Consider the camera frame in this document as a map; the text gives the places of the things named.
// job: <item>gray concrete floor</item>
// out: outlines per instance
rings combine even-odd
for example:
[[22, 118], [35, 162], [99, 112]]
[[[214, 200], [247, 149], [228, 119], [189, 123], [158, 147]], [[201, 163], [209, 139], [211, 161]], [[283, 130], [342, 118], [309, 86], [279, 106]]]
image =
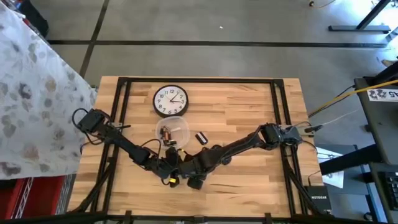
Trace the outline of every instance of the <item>gray concrete floor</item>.
[[[317, 0], [318, 5], [327, 3]], [[90, 40], [102, 0], [32, 0], [48, 19], [48, 39]], [[328, 32], [329, 25], [355, 25], [371, 10], [370, 0], [337, 0], [323, 9], [307, 0], [110, 0], [99, 40], [214, 40], [314, 43], [387, 43], [386, 34]], [[388, 7], [371, 25], [398, 26], [398, 9]], [[302, 84], [308, 111], [353, 84], [375, 75], [382, 59], [396, 59], [398, 38], [385, 49], [311, 47], [95, 46], [85, 74], [98, 85], [104, 75], [294, 77]], [[54, 45], [76, 71], [87, 45]], [[357, 96], [310, 121], [325, 126], [317, 143], [367, 146], [372, 136]]]

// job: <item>metal stand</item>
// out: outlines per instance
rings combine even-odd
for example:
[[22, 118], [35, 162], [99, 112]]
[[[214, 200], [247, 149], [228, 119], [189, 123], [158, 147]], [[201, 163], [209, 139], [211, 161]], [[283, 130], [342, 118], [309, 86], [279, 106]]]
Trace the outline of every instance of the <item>metal stand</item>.
[[322, 175], [332, 174], [350, 167], [360, 166], [369, 162], [381, 162], [381, 156], [375, 144], [360, 150], [330, 159], [319, 164]]
[[[272, 102], [274, 106], [275, 118], [277, 123], [281, 123], [279, 108], [277, 104], [277, 94], [275, 90], [275, 85], [280, 88], [281, 97], [282, 97], [282, 106], [284, 108], [284, 114], [286, 123], [291, 123], [289, 109], [287, 107], [287, 99], [284, 91], [284, 84], [283, 80], [250, 80], [250, 79], [196, 79], [196, 78], [174, 78], [174, 79], [167, 79], [167, 78], [119, 78], [118, 80], [118, 87], [116, 89], [115, 94], [115, 101], [112, 108], [111, 119], [114, 120], [116, 115], [116, 110], [118, 107], [119, 96], [121, 92], [122, 86], [126, 84], [124, 99], [123, 99], [123, 106], [121, 112], [121, 119], [120, 122], [123, 123], [123, 117], [126, 115], [126, 106], [128, 101], [128, 96], [130, 93], [131, 83], [132, 82], [208, 82], [208, 83], [268, 83], [271, 85], [271, 96]], [[292, 149], [292, 157], [297, 157], [296, 152], [293, 146]], [[123, 224], [132, 224], [135, 220], [152, 220], [152, 221], [160, 221], [160, 220], [168, 220], [168, 221], [188, 221], [193, 223], [206, 223], [206, 222], [261, 222], [264, 224], [271, 224], [274, 222], [300, 222], [300, 223], [363, 223], [366, 224], [366, 221], [357, 221], [357, 220], [348, 220], [342, 218], [335, 218], [331, 215], [322, 214], [321, 211], [318, 210], [316, 205], [312, 202], [310, 196], [308, 195], [307, 191], [304, 189], [302, 185], [301, 175], [300, 175], [300, 167], [295, 162], [298, 162], [297, 158], [293, 159], [294, 163], [294, 170], [290, 167], [289, 161], [286, 156], [285, 151], [286, 146], [281, 147], [281, 155], [282, 155], [282, 165], [284, 167], [284, 177], [286, 181], [286, 190], [288, 196], [288, 203], [290, 208], [290, 217], [287, 218], [273, 218], [271, 217], [270, 213], [265, 213], [263, 217], [204, 217], [204, 216], [186, 216], [186, 217], [178, 217], [178, 216], [160, 216], [160, 215], [133, 215], [131, 211], [126, 211], [125, 215], [108, 215], [108, 208], [109, 208], [109, 200], [111, 196], [111, 189], [112, 182], [114, 178], [114, 172], [116, 168], [116, 161], [118, 158], [118, 150], [113, 152], [112, 157], [108, 158], [108, 149], [109, 144], [104, 146], [104, 159], [103, 163], [101, 164], [100, 171], [98, 173], [98, 179], [96, 185], [90, 191], [88, 196], [82, 201], [82, 203], [73, 211], [68, 212], [64, 215], [53, 215], [53, 216], [46, 216], [46, 217], [34, 217], [34, 218], [25, 218], [25, 219], [16, 219], [16, 220], [4, 220], [0, 221], [0, 224], [7, 223], [7, 224], [33, 224], [33, 223], [40, 223], [40, 224], [78, 224], [78, 223], [93, 223], [101, 220], [114, 220], [119, 221]], [[91, 209], [93, 205], [98, 203], [98, 195], [100, 192], [101, 187], [108, 180], [107, 189], [105, 191], [104, 196], [104, 209], [102, 212], [90, 212], [86, 213], [89, 204], [91, 204]], [[302, 203], [302, 213], [307, 213], [307, 207], [312, 212], [312, 215], [298, 215], [294, 209], [294, 200], [293, 200], [293, 192], [292, 192], [292, 185], [291, 182], [296, 186], [298, 190], [298, 194], [300, 195], [300, 203]]]
[[383, 32], [388, 34], [389, 26], [368, 26], [369, 23], [390, 3], [391, 0], [380, 0], [372, 11], [359, 23], [358, 26], [329, 26], [329, 31], [350, 31], [350, 32]]
[[382, 72], [377, 74], [375, 77], [370, 79], [370, 83], [368, 81], [369, 85], [377, 85], [380, 83], [388, 82], [390, 81], [391, 78], [394, 76], [398, 75], [398, 62], [393, 63], [386, 69], [384, 69]]

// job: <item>battery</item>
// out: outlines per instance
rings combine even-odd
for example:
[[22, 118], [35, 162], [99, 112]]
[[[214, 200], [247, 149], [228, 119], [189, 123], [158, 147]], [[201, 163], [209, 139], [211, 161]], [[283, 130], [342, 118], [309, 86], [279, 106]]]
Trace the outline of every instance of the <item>battery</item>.
[[207, 144], [209, 142], [209, 140], [207, 140], [206, 136], [202, 132], [199, 132], [198, 134], [196, 134], [195, 137], [200, 142], [200, 144], [202, 146], [204, 146], [205, 144]]

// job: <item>clear plastic container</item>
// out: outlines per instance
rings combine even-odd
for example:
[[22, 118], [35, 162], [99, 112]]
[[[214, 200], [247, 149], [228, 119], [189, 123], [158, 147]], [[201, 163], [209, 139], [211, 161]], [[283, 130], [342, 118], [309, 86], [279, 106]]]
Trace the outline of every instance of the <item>clear plastic container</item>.
[[188, 123], [181, 116], [164, 118], [156, 124], [155, 136], [159, 140], [162, 139], [160, 129], [163, 126], [166, 126], [171, 130], [172, 139], [177, 142], [177, 145], [175, 146], [177, 149], [182, 149], [188, 143], [190, 139]]

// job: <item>desk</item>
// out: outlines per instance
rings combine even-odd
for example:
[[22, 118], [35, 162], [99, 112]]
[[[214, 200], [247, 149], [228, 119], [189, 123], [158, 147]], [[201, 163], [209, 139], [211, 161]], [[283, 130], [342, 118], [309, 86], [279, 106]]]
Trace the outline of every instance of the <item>desk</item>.
[[[307, 120], [300, 82], [283, 79], [292, 123]], [[111, 114], [118, 77], [103, 77], [95, 108]], [[152, 107], [152, 96], [161, 86], [170, 83], [132, 83], [124, 124], [131, 128], [123, 134], [135, 144], [155, 136], [156, 123], [161, 119]], [[186, 89], [190, 106], [184, 118], [191, 138], [184, 147], [189, 153], [201, 149], [194, 135], [202, 131], [209, 146], [225, 145], [245, 137], [259, 124], [275, 123], [269, 84], [259, 83], [177, 83]], [[278, 108], [282, 110], [278, 91]], [[155, 143], [149, 144], [157, 150]], [[103, 146], [86, 146], [81, 157], [68, 209], [77, 207], [96, 182]], [[302, 179], [319, 170], [315, 150], [308, 144], [299, 145], [298, 160]], [[318, 173], [311, 177], [314, 185], [322, 185]], [[99, 205], [104, 193], [101, 191]], [[234, 156], [227, 166], [219, 166], [208, 176], [198, 191], [186, 186], [186, 180], [174, 189], [162, 185], [153, 173], [132, 163], [127, 153], [119, 152], [108, 213], [124, 215], [212, 216], [212, 217], [290, 217], [280, 149], [251, 149]], [[295, 209], [300, 213], [299, 198], [294, 190]]]
[[[366, 88], [369, 85], [363, 78], [354, 80], [355, 88]], [[389, 85], [383, 88], [398, 89]], [[320, 164], [322, 174], [331, 174], [349, 167], [367, 164], [368, 162], [385, 162], [398, 165], [398, 103], [370, 101], [367, 92], [358, 93], [366, 119], [369, 123], [375, 144], [358, 151], [345, 154]]]

